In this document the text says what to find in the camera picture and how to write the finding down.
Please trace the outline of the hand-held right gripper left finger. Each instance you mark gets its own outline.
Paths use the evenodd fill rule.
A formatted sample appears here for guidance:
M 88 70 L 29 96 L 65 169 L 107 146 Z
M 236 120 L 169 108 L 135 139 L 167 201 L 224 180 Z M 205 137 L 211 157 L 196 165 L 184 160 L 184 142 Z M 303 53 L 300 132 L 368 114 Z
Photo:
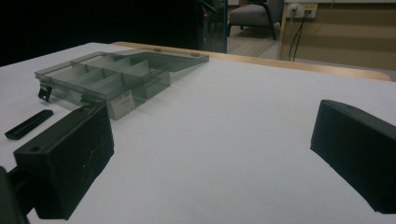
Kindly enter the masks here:
M 34 208 L 43 219 L 68 219 L 114 154 L 106 104 L 84 105 L 14 152 L 37 183 Z

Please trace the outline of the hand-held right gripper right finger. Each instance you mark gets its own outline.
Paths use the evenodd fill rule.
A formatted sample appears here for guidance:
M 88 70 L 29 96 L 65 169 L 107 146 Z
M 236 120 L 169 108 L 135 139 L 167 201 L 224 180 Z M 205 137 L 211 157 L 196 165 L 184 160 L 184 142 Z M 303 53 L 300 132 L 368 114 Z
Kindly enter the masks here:
M 396 126 L 355 106 L 323 100 L 310 148 L 376 212 L 396 214 Z

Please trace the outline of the black plastic bar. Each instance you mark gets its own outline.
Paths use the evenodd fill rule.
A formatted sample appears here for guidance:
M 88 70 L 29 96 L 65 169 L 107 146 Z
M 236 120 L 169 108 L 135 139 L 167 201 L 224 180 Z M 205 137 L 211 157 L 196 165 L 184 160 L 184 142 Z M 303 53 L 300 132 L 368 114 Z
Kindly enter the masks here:
M 38 127 L 44 121 L 49 119 L 53 115 L 53 111 L 49 109 L 42 110 L 29 119 L 25 120 L 21 124 L 5 132 L 5 137 L 11 140 L 19 140 L 23 138 L 30 131 Z

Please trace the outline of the clear plastic compartment box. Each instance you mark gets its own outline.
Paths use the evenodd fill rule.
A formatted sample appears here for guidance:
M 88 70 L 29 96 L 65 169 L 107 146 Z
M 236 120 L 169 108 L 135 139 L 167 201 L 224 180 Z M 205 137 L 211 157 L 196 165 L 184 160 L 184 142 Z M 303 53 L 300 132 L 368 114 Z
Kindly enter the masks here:
M 55 96 L 74 105 L 105 102 L 109 116 L 117 120 L 208 61 L 207 55 L 196 52 L 97 51 L 36 71 L 38 97 L 48 101 Z

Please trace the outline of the white table cloth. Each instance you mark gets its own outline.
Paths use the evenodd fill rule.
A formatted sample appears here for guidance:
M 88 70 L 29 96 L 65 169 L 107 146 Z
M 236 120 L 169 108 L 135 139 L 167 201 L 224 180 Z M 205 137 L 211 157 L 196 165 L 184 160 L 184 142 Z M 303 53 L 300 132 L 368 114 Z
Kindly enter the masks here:
M 396 125 L 396 83 L 213 59 L 112 124 L 115 152 L 68 220 L 396 224 L 310 148 L 319 103 Z

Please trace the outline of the dark metal stand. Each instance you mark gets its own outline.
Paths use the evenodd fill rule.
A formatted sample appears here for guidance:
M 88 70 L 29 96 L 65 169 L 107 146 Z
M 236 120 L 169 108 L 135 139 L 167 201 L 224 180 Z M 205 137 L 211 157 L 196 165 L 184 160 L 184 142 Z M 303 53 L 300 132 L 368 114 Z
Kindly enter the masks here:
M 200 49 L 227 51 L 228 0 L 197 0 Z

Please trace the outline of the white wall socket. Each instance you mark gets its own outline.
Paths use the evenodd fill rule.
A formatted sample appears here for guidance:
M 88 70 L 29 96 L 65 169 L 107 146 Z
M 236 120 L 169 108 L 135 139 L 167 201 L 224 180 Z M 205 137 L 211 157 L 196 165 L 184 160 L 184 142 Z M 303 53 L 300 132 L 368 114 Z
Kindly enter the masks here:
M 292 3 L 288 4 L 288 18 L 300 19 L 307 17 L 314 19 L 316 17 L 318 5 L 309 3 Z

